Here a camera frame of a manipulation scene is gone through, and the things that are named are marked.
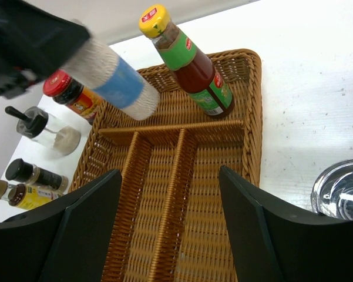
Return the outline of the red lid chili sauce jar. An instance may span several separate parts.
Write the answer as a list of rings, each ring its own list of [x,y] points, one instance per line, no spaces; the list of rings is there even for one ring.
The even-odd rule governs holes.
[[[66,72],[57,70],[43,83],[43,94],[64,105],[93,124],[103,99],[94,91],[73,79]]]

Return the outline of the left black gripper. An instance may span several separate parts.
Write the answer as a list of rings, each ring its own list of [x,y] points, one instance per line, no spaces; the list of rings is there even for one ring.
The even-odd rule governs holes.
[[[0,97],[21,96],[47,79],[89,38],[84,26],[25,1],[0,1]]]

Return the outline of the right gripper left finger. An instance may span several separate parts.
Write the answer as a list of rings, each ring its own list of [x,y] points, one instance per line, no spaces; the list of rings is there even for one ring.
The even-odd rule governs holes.
[[[0,223],[0,281],[100,281],[122,176],[110,170]]]

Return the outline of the silver lid blue label jar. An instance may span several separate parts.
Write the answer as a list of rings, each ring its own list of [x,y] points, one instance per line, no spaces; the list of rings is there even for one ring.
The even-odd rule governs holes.
[[[158,91],[97,38],[90,38],[62,69],[134,120],[145,120],[157,109]]]

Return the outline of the yellow cap green label bottle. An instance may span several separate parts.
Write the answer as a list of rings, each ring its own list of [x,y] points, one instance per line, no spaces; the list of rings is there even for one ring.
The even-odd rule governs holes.
[[[234,95],[221,73],[163,5],[147,8],[139,19],[139,29],[152,41],[179,86],[207,116],[218,119],[233,110]]]

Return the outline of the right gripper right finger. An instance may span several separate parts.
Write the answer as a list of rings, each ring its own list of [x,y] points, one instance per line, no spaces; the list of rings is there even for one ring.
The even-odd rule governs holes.
[[[239,281],[353,281],[353,221],[297,207],[227,166],[219,185]]]

